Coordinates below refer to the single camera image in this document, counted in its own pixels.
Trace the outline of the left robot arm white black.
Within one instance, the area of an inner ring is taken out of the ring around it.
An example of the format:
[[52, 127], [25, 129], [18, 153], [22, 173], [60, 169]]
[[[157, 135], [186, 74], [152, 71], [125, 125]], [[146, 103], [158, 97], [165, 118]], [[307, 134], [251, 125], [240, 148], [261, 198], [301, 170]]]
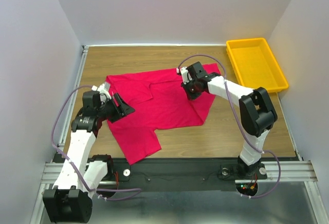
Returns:
[[87, 223], [93, 210], [93, 196], [112, 201], [119, 189], [99, 189], [103, 178], [114, 174], [110, 155], [89, 158], [89, 152], [104, 121], [114, 123], [135, 110], [118, 93], [93, 87], [82, 97], [82, 107], [71, 123], [70, 146], [52, 189], [43, 194], [43, 203], [52, 223]]

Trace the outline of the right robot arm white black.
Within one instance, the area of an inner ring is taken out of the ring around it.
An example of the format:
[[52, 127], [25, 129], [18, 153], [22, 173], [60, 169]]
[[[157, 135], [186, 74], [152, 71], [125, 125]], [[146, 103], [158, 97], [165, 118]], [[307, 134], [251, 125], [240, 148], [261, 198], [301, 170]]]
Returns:
[[176, 73], [182, 77], [181, 87], [188, 99], [195, 100], [207, 92], [228, 100], [244, 138], [236, 169], [242, 176], [255, 173], [264, 154], [266, 137], [278, 119], [267, 90], [244, 87], [217, 72], [208, 73], [200, 62], [177, 68]]

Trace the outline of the yellow plastic bin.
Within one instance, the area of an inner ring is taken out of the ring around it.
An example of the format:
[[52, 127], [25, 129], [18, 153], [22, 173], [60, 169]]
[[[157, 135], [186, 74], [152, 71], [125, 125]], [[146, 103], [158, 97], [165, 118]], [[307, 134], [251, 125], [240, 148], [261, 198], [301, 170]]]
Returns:
[[226, 50], [238, 83], [278, 93], [289, 88], [265, 38], [228, 40]]

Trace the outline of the red polo t shirt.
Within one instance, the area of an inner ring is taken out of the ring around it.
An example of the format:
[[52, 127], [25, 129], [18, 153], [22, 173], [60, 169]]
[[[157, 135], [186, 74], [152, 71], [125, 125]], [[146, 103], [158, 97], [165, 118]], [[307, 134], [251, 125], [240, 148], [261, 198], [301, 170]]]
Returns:
[[161, 150], [157, 129], [204, 124], [215, 96], [206, 92], [188, 100], [174, 68], [108, 75], [110, 91], [135, 111], [108, 127], [130, 165]]

